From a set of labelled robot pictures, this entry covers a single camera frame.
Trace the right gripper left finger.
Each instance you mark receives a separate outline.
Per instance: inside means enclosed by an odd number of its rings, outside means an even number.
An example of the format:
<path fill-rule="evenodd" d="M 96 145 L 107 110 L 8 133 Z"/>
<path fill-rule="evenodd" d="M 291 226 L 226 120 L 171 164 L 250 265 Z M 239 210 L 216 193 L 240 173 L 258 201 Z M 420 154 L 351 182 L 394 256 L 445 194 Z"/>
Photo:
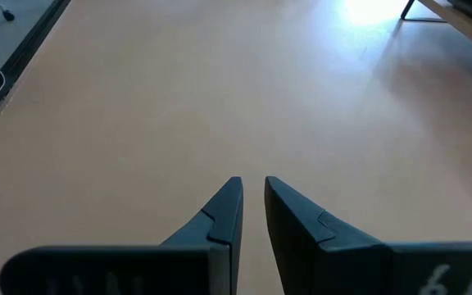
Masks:
<path fill-rule="evenodd" d="M 0 270 L 2 295 L 234 295 L 243 183 L 232 177 L 158 245 L 35 247 Z"/>

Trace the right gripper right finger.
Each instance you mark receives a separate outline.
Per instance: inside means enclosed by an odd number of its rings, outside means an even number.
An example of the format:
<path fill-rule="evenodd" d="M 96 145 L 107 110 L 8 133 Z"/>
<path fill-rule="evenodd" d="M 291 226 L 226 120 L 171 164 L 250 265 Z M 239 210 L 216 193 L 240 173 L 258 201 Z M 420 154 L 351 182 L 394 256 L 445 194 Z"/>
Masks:
<path fill-rule="evenodd" d="M 472 242 L 383 242 L 265 178 L 285 295 L 472 295 Z"/>

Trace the black frame wooden shelf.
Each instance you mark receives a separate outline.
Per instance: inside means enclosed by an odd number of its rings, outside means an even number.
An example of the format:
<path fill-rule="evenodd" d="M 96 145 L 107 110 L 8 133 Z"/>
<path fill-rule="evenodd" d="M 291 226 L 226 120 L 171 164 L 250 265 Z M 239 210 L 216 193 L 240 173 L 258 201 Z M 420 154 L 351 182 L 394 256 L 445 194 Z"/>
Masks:
<path fill-rule="evenodd" d="M 408 18 L 407 14 L 415 2 L 428 8 L 438 18 Z M 447 23 L 472 41 L 472 17 L 455 9 L 448 0 L 407 0 L 400 19 L 414 22 Z"/>

